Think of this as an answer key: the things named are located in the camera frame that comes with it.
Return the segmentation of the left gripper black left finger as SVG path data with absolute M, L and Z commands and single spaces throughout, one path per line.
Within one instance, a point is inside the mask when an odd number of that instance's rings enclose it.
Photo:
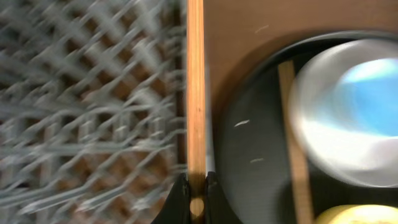
M 174 182 L 166 201 L 151 224 L 190 224 L 190 187 L 186 174 Z

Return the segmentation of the wooden chopstick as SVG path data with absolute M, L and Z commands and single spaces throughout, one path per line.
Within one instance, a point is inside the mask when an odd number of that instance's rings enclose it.
M 296 221 L 298 224 L 311 224 L 314 222 L 314 215 L 307 158 L 294 136 L 289 118 L 289 94 L 295 79 L 293 61 L 279 64 L 278 74 Z
M 192 223 L 204 223 L 206 130 L 203 0 L 187 1 L 187 171 Z

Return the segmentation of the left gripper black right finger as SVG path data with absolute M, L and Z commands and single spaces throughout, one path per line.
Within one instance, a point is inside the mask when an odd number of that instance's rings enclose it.
M 215 172 L 209 172 L 206 177 L 205 223 L 242 224 L 229 205 Z

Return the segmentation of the light blue plastic cup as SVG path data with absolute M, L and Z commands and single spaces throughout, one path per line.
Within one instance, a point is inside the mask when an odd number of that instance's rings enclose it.
M 289 98 L 298 142 L 324 173 L 352 185 L 397 186 L 397 43 L 363 39 L 312 57 Z

